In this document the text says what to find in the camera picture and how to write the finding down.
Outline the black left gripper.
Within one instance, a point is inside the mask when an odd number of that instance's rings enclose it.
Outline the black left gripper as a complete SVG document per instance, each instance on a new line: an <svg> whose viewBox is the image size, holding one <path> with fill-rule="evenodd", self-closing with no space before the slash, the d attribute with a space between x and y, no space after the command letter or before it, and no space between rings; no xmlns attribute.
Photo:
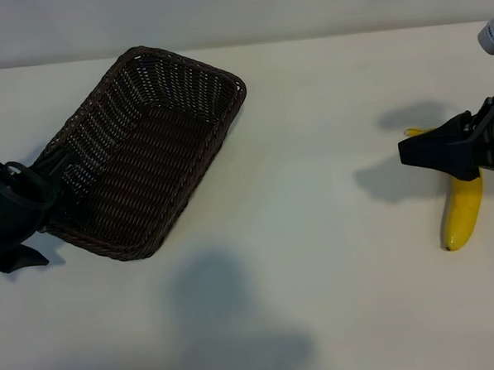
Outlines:
<svg viewBox="0 0 494 370"><path fill-rule="evenodd" d="M60 191L70 191L65 171L78 159L74 151L59 147L37 158L32 166L0 162L0 272L49 263L23 243L43 228Z"/></svg>

